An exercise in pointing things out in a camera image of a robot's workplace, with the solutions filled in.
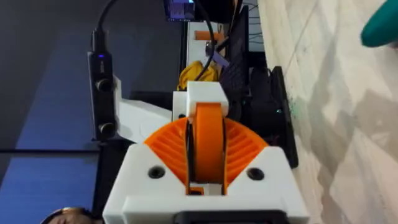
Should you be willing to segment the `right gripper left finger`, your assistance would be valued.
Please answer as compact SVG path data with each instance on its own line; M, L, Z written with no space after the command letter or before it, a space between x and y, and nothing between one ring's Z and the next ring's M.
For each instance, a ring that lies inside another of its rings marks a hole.
M102 213L107 224L173 223L188 187L186 118L131 145Z

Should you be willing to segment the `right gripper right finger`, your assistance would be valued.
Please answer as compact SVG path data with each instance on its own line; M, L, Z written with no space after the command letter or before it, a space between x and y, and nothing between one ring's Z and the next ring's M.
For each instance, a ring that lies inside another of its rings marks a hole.
M283 149L226 118L223 203L227 210L285 212L290 223L308 223L308 210Z

